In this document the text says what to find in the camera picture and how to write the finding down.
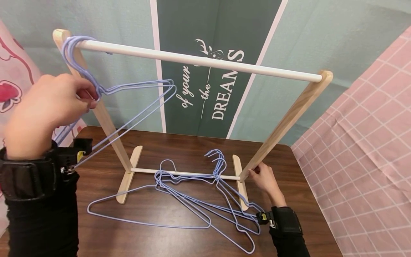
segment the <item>white horizontal rod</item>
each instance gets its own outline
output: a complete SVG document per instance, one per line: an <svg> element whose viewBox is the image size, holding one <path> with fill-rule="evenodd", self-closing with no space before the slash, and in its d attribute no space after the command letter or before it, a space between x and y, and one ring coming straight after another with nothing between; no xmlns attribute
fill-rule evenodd
<svg viewBox="0 0 411 257"><path fill-rule="evenodd" d="M78 47L94 51L108 53L118 53L128 56L138 56L149 59L157 59L176 63L193 64L206 67L235 70L238 72L255 73L261 75L275 76L286 79L297 79L310 82L320 82L322 76L305 72L296 72L286 69L277 69L264 66L251 65L246 63L230 62L226 60L217 60L199 56L190 56L180 53L171 53L159 50L140 48L135 46L124 46L94 40L85 40L77 44Z"/></svg>
<svg viewBox="0 0 411 257"><path fill-rule="evenodd" d="M154 174L158 171L158 169L142 169L142 168L131 168L132 172L140 172L140 173L151 173ZM198 175L210 175L210 174L202 174L202 173L192 173L192 172L179 172L179 171L165 171L168 173L171 173L176 176L186 176L186 175L191 175L191 176L198 176ZM240 180L239 176L226 176L226 175L221 175L220 178L222 179L229 179L229 180Z"/></svg>

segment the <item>brown table surface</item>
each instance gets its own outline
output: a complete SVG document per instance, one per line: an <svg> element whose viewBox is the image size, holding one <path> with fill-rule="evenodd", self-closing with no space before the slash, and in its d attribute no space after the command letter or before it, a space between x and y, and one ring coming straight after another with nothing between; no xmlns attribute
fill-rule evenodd
<svg viewBox="0 0 411 257"><path fill-rule="evenodd" d="M99 142L105 135L99 127L86 127L79 137L93 138ZM212 173L215 164L204 154L211 149L220 149L227 160L226 175L234 175L231 156L240 157L242 166L252 158L261 143L192 137L175 134L131 131L122 138L129 156L134 147L143 145L143 152L137 165L139 168L158 169L164 159L175 162L178 171ZM291 149L277 145L264 160L272 167L287 204L297 213L304 239L312 257L341 257L338 246L317 205L317 202L304 178ZM170 164L165 169L172 169ZM117 193L124 169L114 153L108 147L96 155L81 168L77 169L81 178L78 182L77 199L79 208L79 257L174 257L174 256L247 256L230 241L214 229L171 229L149 227L109 220L87 214L87 205L98 198ZM153 184L152 174L136 174L131 188ZM234 181L229 184L236 187ZM247 192L250 201L254 201L265 210L269 210L270 201L254 183L247 179ZM190 181L177 186L181 192L188 193L215 204L224 205L222 195L214 186L204 182ZM182 206L172 196L154 189L144 189L130 193L125 205L115 199L99 203L93 211L120 218L143 222L158 222L169 225L202 226L198 217ZM244 248L252 245L247 236L236 231L233 224L210 215L212 223L234 238ZM252 224L245 221L250 228ZM0 239L0 256L7 256L8 233ZM268 226L262 227L262 233L252 235L256 244L253 256L277 256Z"/></svg>

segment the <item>green backdrop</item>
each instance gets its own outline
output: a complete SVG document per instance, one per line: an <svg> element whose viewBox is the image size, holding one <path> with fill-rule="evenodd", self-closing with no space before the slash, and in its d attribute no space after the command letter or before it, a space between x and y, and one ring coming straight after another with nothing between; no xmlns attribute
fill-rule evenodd
<svg viewBox="0 0 411 257"><path fill-rule="evenodd" d="M68 72L51 38L55 28L150 49L243 63L261 61L264 66L310 73L333 71L333 83L282 139L281 143L288 145L411 25L408 0L0 3L2 21L43 73ZM86 51L84 55L93 74L106 86L174 79L179 96L187 99L187 108L176 96L163 112L158 110L137 126L138 130L263 141L307 85L129 56ZM120 126L158 95L157 89L123 91L104 101L115 125ZM89 125L98 125L92 114L84 119Z"/></svg>

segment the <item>hand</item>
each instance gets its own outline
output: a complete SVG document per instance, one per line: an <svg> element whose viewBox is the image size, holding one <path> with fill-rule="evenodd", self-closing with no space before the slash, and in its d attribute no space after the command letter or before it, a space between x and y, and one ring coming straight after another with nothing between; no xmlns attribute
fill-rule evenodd
<svg viewBox="0 0 411 257"><path fill-rule="evenodd" d="M271 167L261 162L255 170L249 169L248 171L249 177L254 180L255 184L268 194L273 206L287 206Z"/></svg>
<svg viewBox="0 0 411 257"><path fill-rule="evenodd" d="M23 96L6 125L7 158L40 158L51 147L53 130L75 122L95 108L97 98L94 86L87 79L69 74L41 76Z"/></svg>

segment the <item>black wrist strap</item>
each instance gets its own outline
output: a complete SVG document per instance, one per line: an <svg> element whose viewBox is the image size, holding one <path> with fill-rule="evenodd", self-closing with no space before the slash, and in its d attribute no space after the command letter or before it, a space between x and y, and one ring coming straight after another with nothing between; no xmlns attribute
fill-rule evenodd
<svg viewBox="0 0 411 257"><path fill-rule="evenodd" d="M259 224L270 223L270 227L281 233L302 234L300 221L290 207L271 207L270 212L259 212L256 217Z"/></svg>
<svg viewBox="0 0 411 257"><path fill-rule="evenodd" d="M302 234L297 214L290 207L271 207L274 223L277 230L283 233Z"/></svg>
<svg viewBox="0 0 411 257"><path fill-rule="evenodd" d="M74 166L83 155L92 150L92 139L74 139L73 147L52 149L44 158L30 161L7 160L6 148L0 150L0 185L8 201L33 201L50 197L75 173Z"/></svg>
<svg viewBox="0 0 411 257"><path fill-rule="evenodd" d="M5 152L5 148L0 150L0 156L5 156ZM3 159L0 169L2 192L10 201L37 200L52 195L61 181L60 169L50 157L33 161Z"/></svg>

